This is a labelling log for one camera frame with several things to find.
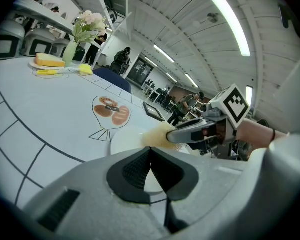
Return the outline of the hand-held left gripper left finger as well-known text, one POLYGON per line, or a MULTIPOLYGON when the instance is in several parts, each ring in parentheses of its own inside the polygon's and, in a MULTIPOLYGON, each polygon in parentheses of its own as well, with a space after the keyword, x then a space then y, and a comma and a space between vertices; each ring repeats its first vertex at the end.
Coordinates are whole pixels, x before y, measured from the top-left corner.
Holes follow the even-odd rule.
POLYGON ((49 184, 24 212, 53 236, 68 240, 161 240, 169 231, 145 192, 150 148, 78 165, 49 184))

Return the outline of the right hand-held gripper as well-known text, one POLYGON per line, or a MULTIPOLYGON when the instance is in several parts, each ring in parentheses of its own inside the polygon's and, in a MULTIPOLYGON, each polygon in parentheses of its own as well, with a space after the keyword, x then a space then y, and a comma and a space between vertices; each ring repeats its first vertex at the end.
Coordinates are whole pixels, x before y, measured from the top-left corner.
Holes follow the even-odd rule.
POLYGON ((189 144, 203 156, 212 153, 217 158, 236 157, 237 130, 250 111, 250 105, 236 84, 222 90, 201 107, 201 117, 188 120, 166 134, 173 144, 189 144))

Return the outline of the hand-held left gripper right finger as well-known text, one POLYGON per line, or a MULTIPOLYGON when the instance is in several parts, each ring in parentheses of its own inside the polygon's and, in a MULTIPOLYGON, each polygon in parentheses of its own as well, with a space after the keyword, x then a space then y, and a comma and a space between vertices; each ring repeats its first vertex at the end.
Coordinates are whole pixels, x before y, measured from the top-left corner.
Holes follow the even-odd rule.
POLYGON ((150 164, 165 190, 162 213, 151 240, 244 240, 240 214, 255 187, 255 160, 198 157, 151 148, 150 164))

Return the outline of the slice of toast bread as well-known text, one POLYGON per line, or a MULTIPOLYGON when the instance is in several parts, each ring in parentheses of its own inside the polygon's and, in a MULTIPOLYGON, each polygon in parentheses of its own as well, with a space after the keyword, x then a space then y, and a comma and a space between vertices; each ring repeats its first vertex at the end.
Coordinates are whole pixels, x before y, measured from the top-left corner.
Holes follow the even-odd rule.
POLYGON ((142 134, 142 144, 145 147, 166 148, 174 151, 180 151, 185 146, 180 143, 172 143, 167 140, 167 133, 176 128, 167 122, 161 122, 155 128, 142 134))

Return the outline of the large white plate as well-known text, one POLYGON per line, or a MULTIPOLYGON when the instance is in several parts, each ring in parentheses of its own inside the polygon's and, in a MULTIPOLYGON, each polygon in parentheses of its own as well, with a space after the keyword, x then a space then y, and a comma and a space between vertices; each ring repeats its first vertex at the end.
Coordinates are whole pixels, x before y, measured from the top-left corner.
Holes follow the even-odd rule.
MULTIPOLYGON (((111 141, 110 155, 112 156, 121 152, 144 148, 143 134, 145 132, 145 129, 136 126, 127 126, 118 130, 111 141)), ((147 174, 144 191, 151 195, 163 192, 163 189, 152 170, 150 170, 147 174)))

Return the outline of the small pale plate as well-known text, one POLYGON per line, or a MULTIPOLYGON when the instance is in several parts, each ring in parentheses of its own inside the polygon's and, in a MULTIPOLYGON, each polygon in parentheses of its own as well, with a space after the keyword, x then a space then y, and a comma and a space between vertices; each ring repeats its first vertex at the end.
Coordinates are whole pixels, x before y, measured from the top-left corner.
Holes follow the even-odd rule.
POLYGON ((55 67, 55 66, 38 65, 38 64, 35 63, 34 60, 30 61, 29 65, 31 67, 34 67, 34 68, 38 69, 38 70, 57 70, 58 71, 58 70, 64 70, 65 69, 65 67, 55 67))

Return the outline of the person's right forearm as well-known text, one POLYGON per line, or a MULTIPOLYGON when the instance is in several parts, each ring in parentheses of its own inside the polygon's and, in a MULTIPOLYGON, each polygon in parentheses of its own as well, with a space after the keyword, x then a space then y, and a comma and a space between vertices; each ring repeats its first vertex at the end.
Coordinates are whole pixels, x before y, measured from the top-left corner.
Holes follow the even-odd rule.
MULTIPOLYGON (((267 148, 272 142, 273 130, 250 119, 244 119, 239 125, 236 140, 253 145, 254 148, 267 148)), ((276 130, 275 140, 285 138, 288 134, 276 130)))

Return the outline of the ceiling light strip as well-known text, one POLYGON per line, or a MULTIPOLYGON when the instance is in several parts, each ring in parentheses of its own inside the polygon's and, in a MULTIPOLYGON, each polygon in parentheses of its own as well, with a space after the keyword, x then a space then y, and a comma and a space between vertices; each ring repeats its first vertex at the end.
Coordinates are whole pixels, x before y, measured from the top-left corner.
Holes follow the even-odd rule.
POLYGON ((246 86, 246 101, 249 106, 252 105, 252 100, 253 100, 253 92, 254 88, 252 86, 246 86))
POLYGON ((188 80, 192 83, 192 85, 195 87, 195 88, 199 88, 199 86, 195 83, 195 81, 191 78, 191 76, 189 74, 185 74, 185 76, 188 78, 188 80))
POLYGON ((161 53, 163 56, 165 56, 170 62, 175 63, 175 61, 167 54, 165 53, 161 48, 159 48, 156 44, 153 45, 153 47, 161 53))
POLYGON ((240 53, 243 57, 250 57, 251 52, 248 45, 248 41, 244 30, 240 24, 239 19, 237 18, 232 7, 227 0, 211 0, 215 6, 219 9, 225 20, 227 21, 232 33, 235 37, 235 40, 238 44, 240 53))

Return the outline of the blue chair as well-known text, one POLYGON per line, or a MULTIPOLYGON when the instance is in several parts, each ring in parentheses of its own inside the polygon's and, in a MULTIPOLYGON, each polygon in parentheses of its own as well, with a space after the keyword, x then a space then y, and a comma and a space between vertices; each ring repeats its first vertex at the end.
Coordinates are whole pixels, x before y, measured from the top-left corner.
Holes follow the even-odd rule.
POLYGON ((93 71, 93 74, 101 77, 102 79, 108 81, 109 83, 121 88, 122 90, 132 93, 131 84, 122 76, 114 73, 110 69, 107 68, 98 68, 93 71))

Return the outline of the checked white tablecloth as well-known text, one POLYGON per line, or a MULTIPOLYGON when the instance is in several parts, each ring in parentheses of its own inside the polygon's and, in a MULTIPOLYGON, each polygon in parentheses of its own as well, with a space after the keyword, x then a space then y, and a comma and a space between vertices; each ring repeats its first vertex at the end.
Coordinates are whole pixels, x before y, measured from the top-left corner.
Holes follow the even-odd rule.
POLYGON ((0 61, 0 197, 20 209, 74 167, 110 155, 117 130, 98 121, 94 98, 128 107, 128 126, 159 125, 141 99, 96 75, 39 76, 30 62, 0 61))

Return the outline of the pale green vase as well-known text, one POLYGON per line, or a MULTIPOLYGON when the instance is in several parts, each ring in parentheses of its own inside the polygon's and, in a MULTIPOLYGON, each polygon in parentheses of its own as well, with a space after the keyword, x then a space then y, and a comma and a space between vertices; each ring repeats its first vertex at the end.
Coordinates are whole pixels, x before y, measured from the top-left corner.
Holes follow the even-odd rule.
POLYGON ((62 60, 65 63, 65 67, 69 67, 72 63, 72 60, 76 54, 78 43, 75 41, 70 41, 62 56, 62 60))

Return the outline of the yellow dish brush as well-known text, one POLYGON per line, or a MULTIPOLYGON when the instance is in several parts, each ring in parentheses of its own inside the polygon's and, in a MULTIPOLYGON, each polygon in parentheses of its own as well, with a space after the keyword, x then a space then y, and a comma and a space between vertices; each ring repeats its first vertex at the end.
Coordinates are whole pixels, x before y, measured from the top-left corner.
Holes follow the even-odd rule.
POLYGON ((67 67, 58 69, 39 69, 37 75, 57 75, 70 72, 70 70, 77 71, 82 76, 89 76, 93 74, 92 67, 89 64, 81 64, 77 67, 67 67))

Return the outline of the pink flower bouquet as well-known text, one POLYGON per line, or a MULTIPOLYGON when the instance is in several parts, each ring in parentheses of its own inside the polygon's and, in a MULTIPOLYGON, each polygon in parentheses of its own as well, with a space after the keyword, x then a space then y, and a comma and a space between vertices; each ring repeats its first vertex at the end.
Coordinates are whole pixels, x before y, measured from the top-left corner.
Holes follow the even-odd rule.
POLYGON ((108 27, 106 18, 100 13, 86 10, 80 13, 76 19, 72 35, 76 43, 90 43, 101 40, 108 27))

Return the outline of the white appliance with black screen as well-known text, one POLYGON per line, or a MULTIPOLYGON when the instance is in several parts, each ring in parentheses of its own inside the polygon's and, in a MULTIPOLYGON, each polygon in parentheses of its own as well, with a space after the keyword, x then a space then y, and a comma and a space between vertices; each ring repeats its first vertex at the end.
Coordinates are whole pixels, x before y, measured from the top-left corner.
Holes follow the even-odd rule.
POLYGON ((52 45, 49 54, 61 58, 69 43, 70 41, 68 39, 57 38, 54 44, 52 45))
POLYGON ((0 60, 13 59, 19 55, 25 37, 24 27, 14 20, 0 24, 0 60))
POLYGON ((55 40, 55 36, 47 29, 31 30, 24 37, 20 54, 27 57, 35 57, 37 53, 49 54, 55 40))

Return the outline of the white metal shelf rack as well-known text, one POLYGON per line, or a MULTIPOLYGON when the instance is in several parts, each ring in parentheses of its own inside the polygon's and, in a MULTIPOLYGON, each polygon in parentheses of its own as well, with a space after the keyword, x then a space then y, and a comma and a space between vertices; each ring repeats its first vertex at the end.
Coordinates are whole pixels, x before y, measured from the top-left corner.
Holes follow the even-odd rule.
MULTIPOLYGON (((110 28, 113 31, 117 30, 113 26, 104 0, 71 0, 71 2, 74 3, 76 7, 83 10, 96 10, 98 13, 105 13, 106 22, 110 24, 110 28)), ((53 26, 68 34, 71 41, 75 40, 73 35, 75 26, 72 25, 70 21, 67 21, 57 13, 52 12, 49 8, 34 0, 15 0, 4 18, 6 20, 13 20, 16 16, 28 17, 48 26, 53 26)))

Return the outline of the dark picture frame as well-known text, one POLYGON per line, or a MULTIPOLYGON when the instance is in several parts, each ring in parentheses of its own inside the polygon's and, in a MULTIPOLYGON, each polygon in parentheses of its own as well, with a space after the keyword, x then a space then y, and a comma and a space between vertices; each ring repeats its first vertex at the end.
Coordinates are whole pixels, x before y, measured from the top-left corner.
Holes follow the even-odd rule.
POLYGON ((160 111, 158 109, 156 109, 155 107, 153 107, 152 105, 150 105, 144 101, 143 107, 144 107, 144 110, 145 110, 145 113, 147 114, 147 116, 149 116, 157 121, 160 121, 160 122, 165 121, 165 118, 162 116, 160 111))

